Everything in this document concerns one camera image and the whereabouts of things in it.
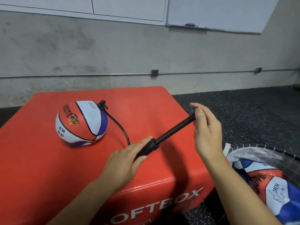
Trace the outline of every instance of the left hand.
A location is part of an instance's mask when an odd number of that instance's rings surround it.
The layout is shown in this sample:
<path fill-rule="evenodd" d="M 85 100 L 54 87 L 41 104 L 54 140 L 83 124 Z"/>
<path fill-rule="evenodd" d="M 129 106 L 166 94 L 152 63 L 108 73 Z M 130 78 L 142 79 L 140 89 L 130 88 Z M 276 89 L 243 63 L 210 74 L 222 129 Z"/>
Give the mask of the left hand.
<path fill-rule="evenodd" d="M 139 143 L 131 144 L 123 150 L 112 153 L 98 179 L 114 192 L 129 183 L 147 156 L 140 156 L 135 162 L 133 160 L 151 139 L 152 136 L 148 136 Z"/>

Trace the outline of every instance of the right hand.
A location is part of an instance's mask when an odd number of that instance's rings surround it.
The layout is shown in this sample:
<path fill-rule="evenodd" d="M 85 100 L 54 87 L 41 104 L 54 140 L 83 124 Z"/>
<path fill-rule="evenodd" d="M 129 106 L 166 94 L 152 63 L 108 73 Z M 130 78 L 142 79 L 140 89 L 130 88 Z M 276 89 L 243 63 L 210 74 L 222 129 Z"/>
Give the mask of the right hand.
<path fill-rule="evenodd" d="M 224 157 L 222 150 L 222 126 L 215 115 L 199 103 L 190 103 L 195 107 L 194 140 L 202 161 Z"/>

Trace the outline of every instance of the cabinet door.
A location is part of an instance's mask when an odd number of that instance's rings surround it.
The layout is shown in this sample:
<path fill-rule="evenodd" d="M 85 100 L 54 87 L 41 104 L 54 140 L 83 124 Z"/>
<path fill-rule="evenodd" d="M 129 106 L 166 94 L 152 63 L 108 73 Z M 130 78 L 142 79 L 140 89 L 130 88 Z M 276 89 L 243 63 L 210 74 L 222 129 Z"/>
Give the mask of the cabinet door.
<path fill-rule="evenodd" d="M 164 21 L 166 0 L 93 0 L 94 14 Z"/>
<path fill-rule="evenodd" d="M 0 0 L 0 4 L 93 14 L 92 0 Z"/>

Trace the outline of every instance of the black speckled floor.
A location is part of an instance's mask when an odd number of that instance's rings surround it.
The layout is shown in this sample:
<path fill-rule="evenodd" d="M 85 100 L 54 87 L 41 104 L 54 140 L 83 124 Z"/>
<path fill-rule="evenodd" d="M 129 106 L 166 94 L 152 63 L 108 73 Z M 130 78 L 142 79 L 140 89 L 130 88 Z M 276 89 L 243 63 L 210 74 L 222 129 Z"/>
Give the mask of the black speckled floor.
<path fill-rule="evenodd" d="M 223 142 L 233 145 L 261 143 L 300 156 L 300 90 L 266 87 L 174 95 L 189 114 L 190 102 L 202 103 L 222 123 Z M 0 127 L 20 107 L 0 109 Z M 216 190 L 196 209 L 173 221 L 158 224 L 229 224 Z"/>

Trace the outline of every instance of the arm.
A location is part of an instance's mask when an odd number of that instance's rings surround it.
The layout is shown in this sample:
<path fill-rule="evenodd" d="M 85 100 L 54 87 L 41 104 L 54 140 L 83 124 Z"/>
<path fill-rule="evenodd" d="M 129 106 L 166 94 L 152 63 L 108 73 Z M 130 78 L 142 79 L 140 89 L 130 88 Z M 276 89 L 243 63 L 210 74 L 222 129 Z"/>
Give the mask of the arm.
<path fill-rule="evenodd" d="M 101 206 L 118 189 L 130 182 L 147 156 L 137 153 L 152 139 L 151 136 L 137 144 L 112 153 L 102 174 L 88 186 L 47 225 L 89 224 Z"/>
<path fill-rule="evenodd" d="M 280 225 L 279 220 L 224 157 L 221 123 L 207 107 L 199 103 L 191 103 L 190 106 L 196 107 L 196 150 L 214 181 L 230 224 Z"/>

